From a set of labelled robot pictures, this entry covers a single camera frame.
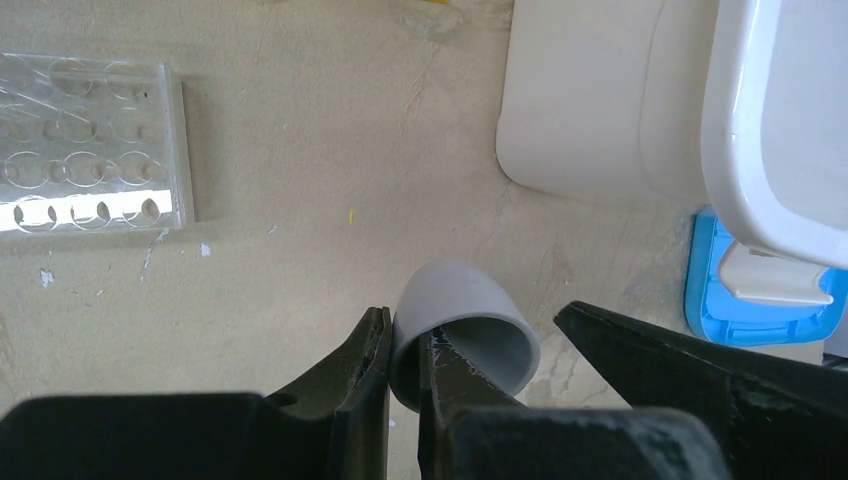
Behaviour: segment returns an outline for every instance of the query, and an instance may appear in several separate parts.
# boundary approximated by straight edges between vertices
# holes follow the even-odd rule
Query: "blue plastic lid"
[[[695,219],[684,311],[701,338],[736,347],[817,342],[829,337],[845,310],[848,272],[831,269],[819,285],[833,303],[813,307],[760,305],[735,298],[718,277],[718,265],[733,243],[712,209]]]

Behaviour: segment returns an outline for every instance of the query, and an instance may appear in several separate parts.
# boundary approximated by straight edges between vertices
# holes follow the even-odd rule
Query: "bin handle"
[[[848,232],[781,204],[766,177],[762,116],[782,0],[721,0],[701,117],[710,202],[744,245],[848,268]]]

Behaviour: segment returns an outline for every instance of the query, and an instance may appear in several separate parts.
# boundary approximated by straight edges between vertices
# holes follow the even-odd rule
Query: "white plastic bin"
[[[712,204],[757,254],[848,268],[846,45],[842,1],[516,0],[498,160],[555,194]]]

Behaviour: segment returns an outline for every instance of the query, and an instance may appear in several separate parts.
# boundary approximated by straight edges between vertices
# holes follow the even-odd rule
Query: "gray rubber cup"
[[[467,262],[436,260],[406,284],[392,327],[389,382],[397,399],[416,412],[417,339],[436,327],[510,395],[520,392],[539,367],[539,341],[504,289]]]

